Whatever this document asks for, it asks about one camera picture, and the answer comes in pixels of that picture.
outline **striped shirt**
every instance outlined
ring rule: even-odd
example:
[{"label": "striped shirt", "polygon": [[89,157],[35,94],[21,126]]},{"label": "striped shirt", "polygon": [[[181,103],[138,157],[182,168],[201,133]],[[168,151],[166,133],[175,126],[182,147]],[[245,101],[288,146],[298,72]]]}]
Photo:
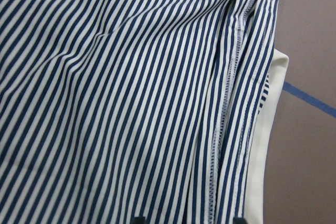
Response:
[{"label": "striped shirt", "polygon": [[244,216],[277,3],[0,0],[0,222]]}]

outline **white fabric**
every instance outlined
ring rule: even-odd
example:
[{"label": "white fabric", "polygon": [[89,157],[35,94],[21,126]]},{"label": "white fabric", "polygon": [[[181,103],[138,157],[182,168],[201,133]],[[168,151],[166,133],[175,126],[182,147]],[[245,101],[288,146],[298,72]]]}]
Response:
[{"label": "white fabric", "polygon": [[268,96],[257,117],[250,152],[244,212],[248,224],[263,223],[262,209],[267,147],[287,66],[288,57],[282,52],[274,50],[274,56],[269,69]]}]

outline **striped fabric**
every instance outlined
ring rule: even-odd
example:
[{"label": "striped fabric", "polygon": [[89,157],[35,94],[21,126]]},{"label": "striped fabric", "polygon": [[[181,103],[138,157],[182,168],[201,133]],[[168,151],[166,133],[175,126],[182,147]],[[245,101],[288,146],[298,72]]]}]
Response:
[{"label": "striped fabric", "polygon": [[0,222],[243,216],[277,2],[0,0]]}]

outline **brown surface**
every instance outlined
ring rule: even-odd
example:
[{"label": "brown surface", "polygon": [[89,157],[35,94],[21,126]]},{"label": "brown surface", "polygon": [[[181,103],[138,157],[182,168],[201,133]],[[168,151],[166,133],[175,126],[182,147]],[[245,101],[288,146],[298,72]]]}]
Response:
[{"label": "brown surface", "polygon": [[[286,81],[336,108],[336,0],[280,0]],[[282,92],[266,161],[264,224],[336,223],[336,119]]]}]

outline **blue line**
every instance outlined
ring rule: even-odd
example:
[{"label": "blue line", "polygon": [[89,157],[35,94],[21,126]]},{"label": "blue line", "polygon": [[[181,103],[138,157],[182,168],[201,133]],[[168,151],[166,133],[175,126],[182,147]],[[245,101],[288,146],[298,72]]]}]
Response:
[{"label": "blue line", "polygon": [[284,82],[284,85],[282,87],[283,90],[286,90],[287,92],[291,93],[292,95],[295,95],[296,97],[304,100],[305,102],[308,102],[309,104],[315,106],[316,108],[324,111],[325,113],[333,116],[336,118],[336,109],[325,104],[324,102],[321,102],[320,100],[316,99],[315,97],[312,97],[311,95],[303,92],[302,90],[294,87],[293,85]]}]

